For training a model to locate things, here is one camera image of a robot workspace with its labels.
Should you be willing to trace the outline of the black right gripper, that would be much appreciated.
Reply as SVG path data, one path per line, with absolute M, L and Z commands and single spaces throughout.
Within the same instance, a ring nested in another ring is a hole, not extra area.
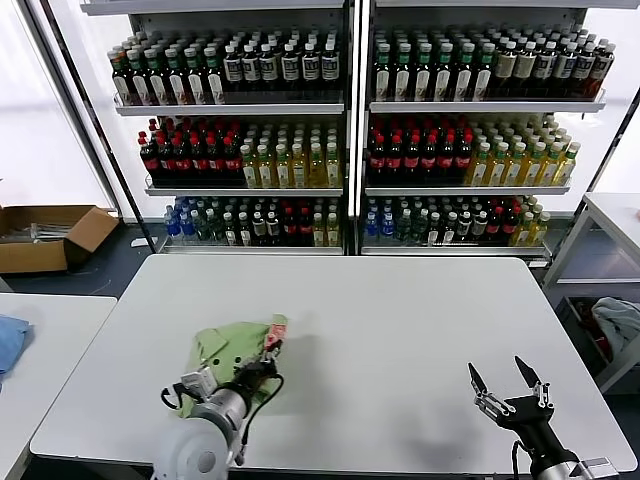
M 468 369 L 475 392 L 474 404 L 500 428 L 513 431 L 533 463 L 562 463 L 570 460 L 550 425 L 554 414 L 550 384 L 515 356 L 516 366 L 533 395 L 502 400 L 491 392 L 471 362 Z

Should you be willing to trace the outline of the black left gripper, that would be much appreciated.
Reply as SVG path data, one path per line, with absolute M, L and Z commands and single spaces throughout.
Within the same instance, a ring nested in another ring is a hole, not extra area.
M 280 361 L 282 347 L 275 347 L 272 353 L 263 351 L 259 360 L 251 361 L 239 367 L 233 377 L 233 382 L 246 395 L 255 395 L 262 385 L 274 378 L 277 371 L 276 363 Z

